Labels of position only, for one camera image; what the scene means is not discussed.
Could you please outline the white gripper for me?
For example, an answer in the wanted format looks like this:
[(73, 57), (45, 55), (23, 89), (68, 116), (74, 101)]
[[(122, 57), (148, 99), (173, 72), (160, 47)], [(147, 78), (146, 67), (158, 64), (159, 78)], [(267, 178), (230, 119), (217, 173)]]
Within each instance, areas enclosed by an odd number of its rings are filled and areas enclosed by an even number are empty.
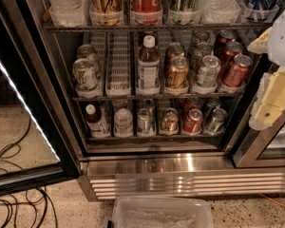
[(285, 110), (285, 10), (247, 49), (255, 54), (268, 52), (269, 60), (280, 66), (277, 72), (266, 72), (261, 78), (251, 111), (249, 126), (264, 130)]

